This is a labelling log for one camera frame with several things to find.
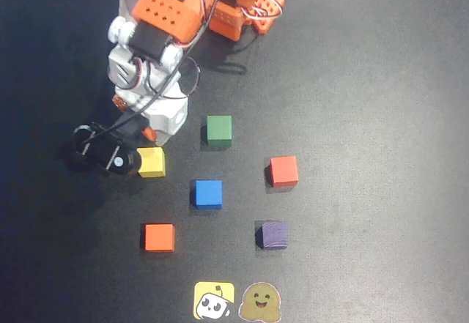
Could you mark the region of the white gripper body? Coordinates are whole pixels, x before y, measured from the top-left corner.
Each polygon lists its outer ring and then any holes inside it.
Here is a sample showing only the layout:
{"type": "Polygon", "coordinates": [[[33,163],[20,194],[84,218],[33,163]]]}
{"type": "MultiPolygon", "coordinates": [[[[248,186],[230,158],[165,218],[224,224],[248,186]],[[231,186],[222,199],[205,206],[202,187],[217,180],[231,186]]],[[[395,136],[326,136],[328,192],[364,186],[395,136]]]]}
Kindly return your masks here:
{"type": "MultiPolygon", "coordinates": [[[[140,95],[131,90],[115,87],[115,93],[123,99],[133,111],[142,109],[151,99],[150,94],[140,95]]],[[[167,135],[174,135],[184,124],[188,115],[188,97],[182,93],[176,81],[142,115],[149,120],[153,130],[159,130],[167,135]]]]}

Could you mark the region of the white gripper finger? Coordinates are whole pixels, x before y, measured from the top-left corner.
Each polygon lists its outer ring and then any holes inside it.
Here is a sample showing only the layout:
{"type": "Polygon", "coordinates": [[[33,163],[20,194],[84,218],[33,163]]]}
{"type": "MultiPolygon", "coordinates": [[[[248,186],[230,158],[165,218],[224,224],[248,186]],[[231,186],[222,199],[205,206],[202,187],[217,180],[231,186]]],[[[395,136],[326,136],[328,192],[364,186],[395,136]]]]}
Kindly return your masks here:
{"type": "Polygon", "coordinates": [[[155,145],[156,146],[163,146],[170,138],[172,138],[175,133],[167,133],[162,130],[156,130],[156,140],[155,140],[155,145]]]}

